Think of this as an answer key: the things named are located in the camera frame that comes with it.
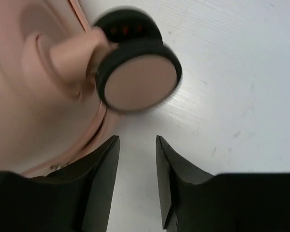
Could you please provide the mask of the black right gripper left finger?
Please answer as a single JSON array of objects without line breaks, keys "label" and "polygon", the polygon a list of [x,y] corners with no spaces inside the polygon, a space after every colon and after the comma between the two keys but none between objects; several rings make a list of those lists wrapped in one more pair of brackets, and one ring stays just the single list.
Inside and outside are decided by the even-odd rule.
[{"label": "black right gripper left finger", "polygon": [[0,171],[0,232],[104,232],[114,191],[120,139],[47,176]]}]

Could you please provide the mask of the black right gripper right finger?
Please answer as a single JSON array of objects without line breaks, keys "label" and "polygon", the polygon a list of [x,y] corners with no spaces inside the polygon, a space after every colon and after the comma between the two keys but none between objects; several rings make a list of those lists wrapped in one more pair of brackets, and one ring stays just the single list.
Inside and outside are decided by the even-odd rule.
[{"label": "black right gripper right finger", "polygon": [[156,137],[162,226],[168,232],[290,232],[290,173],[212,175]]}]

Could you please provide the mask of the pink suitcase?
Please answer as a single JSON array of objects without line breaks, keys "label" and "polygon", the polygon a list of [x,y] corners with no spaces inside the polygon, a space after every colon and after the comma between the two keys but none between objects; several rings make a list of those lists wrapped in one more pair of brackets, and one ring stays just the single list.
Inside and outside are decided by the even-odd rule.
[{"label": "pink suitcase", "polygon": [[77,0],[0,0],[0,171],[47,175],[182,77],[155,21],[133,7],[89,24]]}]

